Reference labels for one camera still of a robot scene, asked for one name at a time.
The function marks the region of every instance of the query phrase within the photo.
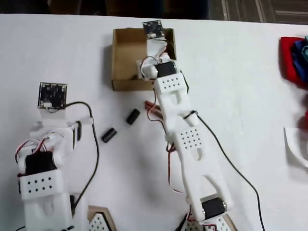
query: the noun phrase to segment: black wire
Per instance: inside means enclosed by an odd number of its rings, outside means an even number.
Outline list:
[[[262,220],[262,214],[261,214],[261,205],[260,205],[260,197],[259,197],[259,193],[257,191],[257,189],[253,186],[252,183],[250,183],[250,181],[236,168],[236,166],[232,163],[232,161],[228,158],[227,154],[225,153],[225,151],[223,150],[217,136],[215,135],[215,133],[213,132],[213,130],[206,124],[206,122],[197,114],[197,117],[200,119],[200,121],[206,126],[206,128],[211,132],[211,134],[214,136],[218,146],[220,147],[220,150],[222,151],[222,153],[224,154],[224,156],[226,157],[227,161],[230,163],[230,165],[234,168],[234,170],[250,185],[250,187],[255,191],[256,195],[257,195],[257,202],[258,202],[258,210],[259,210],[259,217],[260,217],[260,223],[262,226],[262,230],[265,231],[264,225],[263,225],[263,220]]]
[[[186,80],[186,78],[185,78],[185,75],[183,74],[182,71],[181,71],[181,73],[182,73],[182,75],[183,75],[183,77],[184,77],[184,81],[185,81],[185,84],[186,84],[186,87],[187,87],[187,94],[188,94],[188,92],[189,92],[189,85],[188,85],[187,80]]]
[[[96,172],[97,172],[97,168],[98,168],[98,163],[100,161],[100,148],[99,148],[99,145],[98,145],[98,141],[97,141],[97,137],[96,137],[96,131],[95,131],[95,126],[94,126],[94,118],[93,118],[93,114],[92,114],[92,109],[90,107],[89,104],[85,103],[85,102],[82,102],[82,101],[76,101],[76,102],[72,102],[72,103],[68,103],[65,108],[69,107],[69,106],[72,106],[72,105],[75,105],[75,104],[83,104],[83,105],[86,105],[88,110],[89,110],[89,114],[90,114],[90,117],[92,118],[93,120],[93,124],[92,124],[92,130],[93,130],[93,135],[94,135],[94,139],[95,139],[95,145],[96,145],[96,150],[97,150],[97,159],[96,159],[96,164],[95,164],[95,169],[90,177],[90,179],[88,180],[86,186],[83,188],[83,190],[81,191],[81,194],[79,195],[78,199],[76,200],[75,204],[72,206],[72,213],[74,214],[75,213],[75,209],[81,199],[81,197],[83,196],[83,194],[85,193],[85,191],[87,190],[88,186],[90,185],[93,177],[95,176]]]
[[[184,224],[185,224],[185,221],[186,221],[186,218],[189,214],[185,214],[184,218],[182,219],[181,223],[179,224],[179,226],[175,229],[175,231],[181,231]]]
[[[25,226],[20,227],[20,228],[16,229],[15,231],[19,231],[19,230],[22,230],[22,229],[24,229],[24,228],[25,228]]]

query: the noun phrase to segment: black cylindrical magnet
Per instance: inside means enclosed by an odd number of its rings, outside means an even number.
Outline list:
[[[128,116],[126,122],[130,125],[132,125],[135,120],[138,118],[138,116],[140,115],[140,111],[138,111],[137,109],[134,109],[130,115]]]
[[[102,136],[102,141],[107,143],[111,140],[112,137],[114,137],[117,134],[117,131],[114,128],[110,128],[105,134]]]

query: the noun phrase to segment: circuit board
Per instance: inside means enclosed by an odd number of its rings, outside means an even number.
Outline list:
[[[163,26],[160,20],[142,23],[143,29],[149,39],[165,37]]]
[[[66,104],[67,84],[40,83],[38,108],[64,109]]]

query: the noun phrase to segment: white table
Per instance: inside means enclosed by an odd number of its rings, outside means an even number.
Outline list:
[[[187,212],[185,196],[167,184],[167,154],[159,124],[146,119],[144,100],[152,92],[113,92],[110,88],[112,30],[141,27],[147,19],[65,15],[0,15],[0,225],[15,230],[24,223],[14,151],[39,119],[39,82],[68,83],[67,102],[91,104],[100,136],[115,127],[108,144],[100,142],[101,161],[86,195],[91,205],[108,207],[119,231],[172,231]],[[242,22],[163,20],[174,28],[177,57],[190,84],[194,108],[220,138],[236,166],[261,197],[267,231],[306,230],[308,172],[287,153],[283,127],[295,127],[306,110],[305,91],[281,77],[281,36],[304,36],[307,26]],[[125,118],[142,114],[133,126]],[[74,119],[86,108],[68,109]],[[240,231],[261,230],[256,196],[223,158],[232,193],[230,213]],[[91,128],[69,157],[69,187],[80,191],[93,171]],[[182,189],[179,160],[172,159],[172,184]]]

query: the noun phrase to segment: brown cardboard box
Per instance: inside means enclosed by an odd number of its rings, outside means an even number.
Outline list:
[[[173,29],[164,30],[167,53],[176,59]],[[142,28],[115,29],[112,47],[112,86],[116,91],[152,90],[152,81],[137,78],[136,61],[146,57],[146,34]]]

